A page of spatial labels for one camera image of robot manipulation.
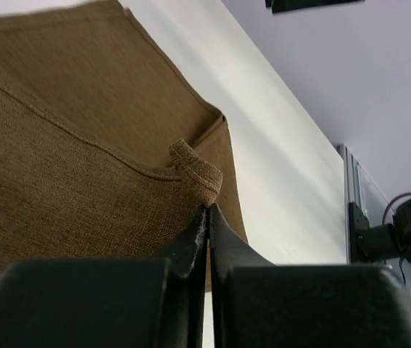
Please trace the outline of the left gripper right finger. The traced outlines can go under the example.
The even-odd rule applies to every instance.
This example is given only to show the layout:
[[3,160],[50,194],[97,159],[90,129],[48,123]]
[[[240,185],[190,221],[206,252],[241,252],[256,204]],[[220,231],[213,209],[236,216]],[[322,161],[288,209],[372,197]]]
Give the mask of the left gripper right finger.
[[216,347],[237,347],[251,322],[247,302],[255,272],[274,266],[247,244],[213,204],[208,212],[212,276],[212,310]]

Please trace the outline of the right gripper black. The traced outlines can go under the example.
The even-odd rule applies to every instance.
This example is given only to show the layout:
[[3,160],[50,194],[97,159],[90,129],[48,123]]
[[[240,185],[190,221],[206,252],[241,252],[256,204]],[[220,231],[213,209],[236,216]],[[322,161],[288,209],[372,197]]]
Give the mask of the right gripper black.
[[343,4],[362,2],[362,0],[265,0],[267,9],[273,14],[293,12],[317,7],[331,7]]

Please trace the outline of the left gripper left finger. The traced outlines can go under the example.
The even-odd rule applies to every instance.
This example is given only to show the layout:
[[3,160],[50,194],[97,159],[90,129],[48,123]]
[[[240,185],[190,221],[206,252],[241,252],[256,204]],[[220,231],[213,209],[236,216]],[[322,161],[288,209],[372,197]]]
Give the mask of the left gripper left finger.
[[208,209],[155,255],[167,260],[158,347],[201,347],[207,268]]

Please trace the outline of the brown cloth napkin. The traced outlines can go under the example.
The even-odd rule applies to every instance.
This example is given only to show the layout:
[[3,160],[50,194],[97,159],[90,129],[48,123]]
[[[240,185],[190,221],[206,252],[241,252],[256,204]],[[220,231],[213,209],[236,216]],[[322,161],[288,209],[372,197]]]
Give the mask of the brown cloth napkin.
[[0,17],[0,272],[149,256],[211,204],[245,237],[225,115],[129,9]]

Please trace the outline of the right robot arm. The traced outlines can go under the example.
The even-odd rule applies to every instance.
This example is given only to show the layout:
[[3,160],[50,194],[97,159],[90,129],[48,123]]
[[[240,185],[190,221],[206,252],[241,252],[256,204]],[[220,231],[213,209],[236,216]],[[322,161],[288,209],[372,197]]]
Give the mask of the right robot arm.
[[373,236],[373,245],[379,246],[379,231],[391,237],[391,244],[399,256],[399,267],[406,260],[411,262],[411,192],[394,197],[383,211],[381,224],[374,228],[354,229],[354,242],[361,260],[372,262],[373,251],[367,248],[366,233]]

